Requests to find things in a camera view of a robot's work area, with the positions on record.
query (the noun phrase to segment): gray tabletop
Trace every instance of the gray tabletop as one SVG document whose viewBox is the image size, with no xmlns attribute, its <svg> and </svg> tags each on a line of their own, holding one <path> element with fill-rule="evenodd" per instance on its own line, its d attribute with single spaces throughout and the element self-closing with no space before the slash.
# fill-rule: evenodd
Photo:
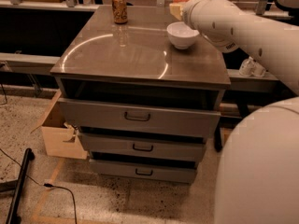
<svg viewBox="0 0 299 224">
<path fill-rule="evenodd" d="M 51 69 L 56 77 L 228 89 L 222 55 L 201 36 L 185 50 L 168 40 L 164 7 L 128 7 L 128 22 L 100 6 Z"/>
</svg>

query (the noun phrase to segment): white bowl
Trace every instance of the white bowl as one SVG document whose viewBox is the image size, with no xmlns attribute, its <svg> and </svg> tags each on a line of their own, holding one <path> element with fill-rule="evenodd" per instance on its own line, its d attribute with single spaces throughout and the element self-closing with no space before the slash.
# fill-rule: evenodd
<svg viewBox="0 0 299 224">
<path fill-rule="evenodd" d="M 167 26 L 167 33 L 170 42 L 177 49 L 187 49 L 197 40 L 199 33 L 191 29 L 183 21 L 171 23 Z"/>
</svg>

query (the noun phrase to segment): black handle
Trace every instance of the black handle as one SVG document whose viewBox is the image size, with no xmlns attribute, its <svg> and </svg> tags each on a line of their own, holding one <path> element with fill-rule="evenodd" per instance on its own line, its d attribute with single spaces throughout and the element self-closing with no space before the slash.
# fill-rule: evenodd
<svg viewBox="0 0 299 224">
<path fill-rule="evenodd" d="M 143 152 L 151 152 L 153 150 L 153 146 L 151 146 L 150 149 L 148 149 L 148 148 L 136 147 L 135 144 L 133 144 L 133 150 L 143 151 Z"/>
<path fill-rule="evenodd" d="M 136 168 L 135 169 L 135 173 L 137 174 L 137 175 L 152 175 L 152 170 L 150 170 L 150 173 L 145 173 L 145 172 L 138 172 L 138 169 Z"/>
<path fill-rule="evenodd" d="M 132 120 L 132 121 L 142 121 L 142 122 L 146 122 L 150 120 L 150 114 L 148 114 L 146 117 L 144 118 L 139 118 L 139 117 L 130 117 L 128 112 L 124 112 L 124 118 L 127 120 Z"/>
</svg>

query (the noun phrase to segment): white cup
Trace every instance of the white cup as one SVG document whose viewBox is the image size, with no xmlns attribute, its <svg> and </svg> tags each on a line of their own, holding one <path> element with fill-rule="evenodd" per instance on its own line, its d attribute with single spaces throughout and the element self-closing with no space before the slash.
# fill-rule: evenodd
<svg viewBox="0 0 299 224">
<path fill-rule="evenodd" d="M 254 68 L 252 69 L 252 74 L 255 77 L 263 77 L 266 72 L 266 69 L 260 65 L 259 63 L 254 64 Z"/>
<path fill-rule="evenodd" d="M 254 64 L 255 62 L 251 57 L 245 59 L 239 69 L 240 75 L 243 77 L 250 77 L 252 75 L 252 69 L 255 66 Z"/>
</svg>

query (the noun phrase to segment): soda can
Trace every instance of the soda can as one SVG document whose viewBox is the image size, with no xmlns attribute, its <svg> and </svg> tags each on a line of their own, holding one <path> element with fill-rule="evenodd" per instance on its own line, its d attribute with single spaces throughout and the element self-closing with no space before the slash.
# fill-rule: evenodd
<svg viewBox="0 0 299 224">
<path fill-rule="evenodd" d="M 123 24 L 128 22 L 126 0 L 112 0 L 112 11 L 115 23 Z"/>
</svg>

